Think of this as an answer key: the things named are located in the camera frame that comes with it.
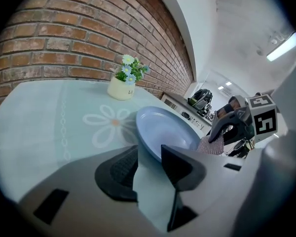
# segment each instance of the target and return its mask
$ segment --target blue plate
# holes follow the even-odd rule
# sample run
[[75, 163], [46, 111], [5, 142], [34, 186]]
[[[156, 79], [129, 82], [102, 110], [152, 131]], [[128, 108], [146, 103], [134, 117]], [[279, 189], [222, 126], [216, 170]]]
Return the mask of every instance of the blue plate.
[[179, 116], [148, 106], [136, 115], [138, 134], [149, 153], [161, 162], [161, 145], [196, 150], [200, 138]]

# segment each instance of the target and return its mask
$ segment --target white flower print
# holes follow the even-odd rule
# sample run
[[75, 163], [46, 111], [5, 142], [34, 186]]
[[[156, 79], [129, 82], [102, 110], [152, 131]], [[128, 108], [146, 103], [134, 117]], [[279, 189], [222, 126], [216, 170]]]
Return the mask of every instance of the white flower print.
[[[92, 137], [92, 143], [96, 148], [105, 148], [110, 144], [117, 134], [119, 140], [126, 146], [137, 144], [137, 138], [130, 129], [136, 128], [135, 121], [126, 119], [130, 112], [127, 109], [120, 109], [116, 115], [108, 105], [101, 105], [100, 111], [103, 114], [86, 114], [82, 120], [88, 125], [102, 125]], [[108, 134], [106, 140], [99, 141], [101, 134]]]

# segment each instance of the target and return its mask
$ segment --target white ceramic pot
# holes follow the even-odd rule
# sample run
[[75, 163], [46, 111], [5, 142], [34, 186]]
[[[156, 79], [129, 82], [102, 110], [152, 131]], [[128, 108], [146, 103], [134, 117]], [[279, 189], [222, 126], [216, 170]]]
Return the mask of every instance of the white ceramic pot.
[[120, 81], [113, 77], [108, 87], [108, 94], [117, 100], [128, 100], [134, 95], [135, 84], [128, 85], [124, 81]]

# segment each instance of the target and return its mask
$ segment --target light blue tablecloth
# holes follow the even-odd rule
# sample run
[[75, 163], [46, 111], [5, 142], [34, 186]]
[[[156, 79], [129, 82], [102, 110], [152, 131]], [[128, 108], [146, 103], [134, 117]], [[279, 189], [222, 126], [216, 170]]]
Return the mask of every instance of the light blue tablecloth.
[[165, 232], [174, 188], [161, 164], [141, 144], [135, 117], [145, 106], [179, 114], [142, 88], [136, 87], [131, 100], [118, 101], [107, 94], [107, 87], [106, 82], [84, 80], [19, 84], [0, 106], [0, 186], [8, 198], [19, 202], [70, 161], [138, 144], [134, 178], [138, 207]]

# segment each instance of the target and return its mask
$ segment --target black rectangular slot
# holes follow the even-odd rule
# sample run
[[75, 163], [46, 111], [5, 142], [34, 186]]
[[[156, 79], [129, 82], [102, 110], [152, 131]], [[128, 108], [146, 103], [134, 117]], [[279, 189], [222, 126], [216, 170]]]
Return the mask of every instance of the black rectangular slot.
[[51, 224], [57, 211], [65, 201], [69, 192], [55, 189], [34, 211], [34, 215], [46, 224]]
[[231, 164], [231, 163], [227, 163], [224, 167], [225, 168], [230, 168], [230, 169], [236, 170], [236, 171], [239, 171], [241, 169], [241, 166]]

